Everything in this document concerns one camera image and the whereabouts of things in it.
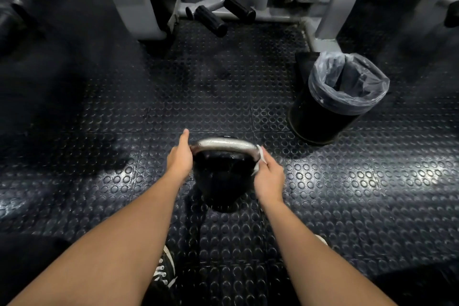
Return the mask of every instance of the person's right arm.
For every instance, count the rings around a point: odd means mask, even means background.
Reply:
[[[263,148],[255,192],[273,228],[302,306],[394,306],[395,303],[321,242],[282,199],[284,170]]]

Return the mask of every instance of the hand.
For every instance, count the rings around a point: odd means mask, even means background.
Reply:
[[[270,203],[284,203],[282,189],[284,188],[284,168],[262,147],[266,163],[259,163],[260,170],[255,176],[255,193],[261,205]]]
[[[166,172],[172,173],[183,180],[190,174],[193,167],[193,155],[188,145],[190,131],[184,129],[180,136],[179,145],[173,147],[168,155]]]

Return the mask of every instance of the forearm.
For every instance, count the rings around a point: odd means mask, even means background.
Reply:
[[[182,180],[166,173],[80,238],[11,305],[139,305],[161,257]]]
[[[324,245],[283,203],[265,205],[285,266],[303,306],[394,305]]]

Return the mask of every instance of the person's left arm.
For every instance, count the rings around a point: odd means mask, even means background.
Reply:
[[[188,136],[185,129],[163,177],[78,239],[10,305],[140,305],[163,252],[176,195],[193,164]]]

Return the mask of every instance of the person's left hand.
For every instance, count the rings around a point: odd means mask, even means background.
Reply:
[[[190,131],[183,130],[180,136],[179,145],[173,147],[168,155],[168,165],[166,172],[173,173],[175,176],[185,179],[193,167],[193,155],[188,145]]]

